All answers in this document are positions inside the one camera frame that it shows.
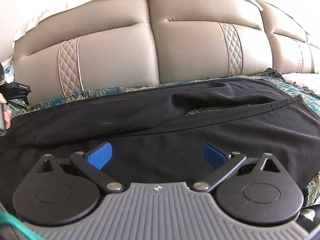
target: teal paisley blanket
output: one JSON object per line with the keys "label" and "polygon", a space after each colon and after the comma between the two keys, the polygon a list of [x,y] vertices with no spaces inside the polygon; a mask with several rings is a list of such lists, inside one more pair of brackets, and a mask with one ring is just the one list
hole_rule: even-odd
{"label": "teal paisley blanket", "polygon": [[[290,84],[281,75],[281,73],[279,73],[278,71],[272,68],[268,68],[263,73],[258,75],[234,76],[232,78],[239,78],[239,77],[249,78],[249,79],[263,78],[267,82],[271,83],[272,85],[276,86],[277,88],[281,89],[282,91],[284,91],[285,93],[287,93],[292,97],[296,95],[302,95],[305,103],[316,114],[320,116],[320,96],[315,94],[313,91],[308,90],[308,88],[301,88],[297,85]],[[20,100],[12,100],[9,102],[9,108],[10,110],[12,110],[13,118],[14,118],[18,115],[39,111],[52,106],[63,105],[69,102],[79,101],[79,100],[88,99],[88,98],[95,98],[95,97],[101,97],[105,95],[113,95],[118,93],[126,93],[126,92],[139,91],[139,90],[147,90],[147,89],[153,89],[153,88],[159,88],[159,87],[167,87],[167,86],[178,85],[178,84],[188,84],[188,83],[206,81],[206,80],[209,81],[214,79],[195,80],[195,81],[186,81],[186,82],[172,82],[172,83],[166,83],[166,84],[160,84],[160,85],[154,85],[154,86],[142,86],[142,87],[132,87],[132,88],[106,88],[106,89],[100,89],[100,90],[84,91],[84,92],[78,92],[72,95],[62,96],[56,99],[49,99],[38,104],[35,107],[26,106]],[[206,112],[206,111],[217,111],[219,109],[221,108],[195,109],[186,114],[197,114],[197,113]],[[316,174],[316,176],[312,179],[312,181],[306,186],[306,188],[303,191],[303,194],[305,197],[304,206],[310,206],[314,204],[315,201],[320,197],[320,171]]]}

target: green strap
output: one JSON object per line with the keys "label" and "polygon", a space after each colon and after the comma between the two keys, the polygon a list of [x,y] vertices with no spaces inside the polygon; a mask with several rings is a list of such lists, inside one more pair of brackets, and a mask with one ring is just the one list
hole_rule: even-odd
{"label": "green strap", "polygon": [[35,232],[28,228],[24,223],[9,213],[0,212],[0,227],[1,226],[11,226],[16,228],[28,240],[44,240],[42,237],[38,236]]}

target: blue gripper pad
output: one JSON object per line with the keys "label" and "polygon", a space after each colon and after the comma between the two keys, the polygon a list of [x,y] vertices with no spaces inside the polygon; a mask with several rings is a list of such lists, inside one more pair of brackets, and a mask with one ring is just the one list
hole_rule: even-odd
{"label": "blue gripper pad", "polygon": [[204,147],[204,159],[214,168],[217,169],[227,162],[227,157],[210,145]]}
{"label": "blue gripper pad", "polygon": [[108,142],[100,144],[84,155],[84,158],[88,161],[88,163],[96,167],[98,170],[101,170],[103,166],[110,161],[111,157],[112,147]]}

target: gray ribbed plate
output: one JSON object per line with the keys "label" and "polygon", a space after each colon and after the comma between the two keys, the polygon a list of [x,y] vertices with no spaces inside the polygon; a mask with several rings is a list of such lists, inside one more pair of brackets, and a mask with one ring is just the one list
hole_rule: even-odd
{"label": "gray ribbed plate", "polygon": [[272,228],[245,225],[228,217],[208,193],[184,182],[137,184],[109,194],[88,217],[57,228],[27,224],[46,240],[202,240],[304,239],[308,233],[290,222]]}

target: silver bolt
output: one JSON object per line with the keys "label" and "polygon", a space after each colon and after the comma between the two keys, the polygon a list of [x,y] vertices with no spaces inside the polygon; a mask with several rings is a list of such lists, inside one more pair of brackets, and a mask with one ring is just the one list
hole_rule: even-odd
{"label": "silver bolt", "polygon": [[108,190],[117,191],[122,189],[122,185],[119,182],[110,182],[107,185]]}
{"label": "silver bolt", "polygon": [[209,184],[206,182],[197,182],[193,184],[193,187],[197,190],[207,190],[209,188]]}

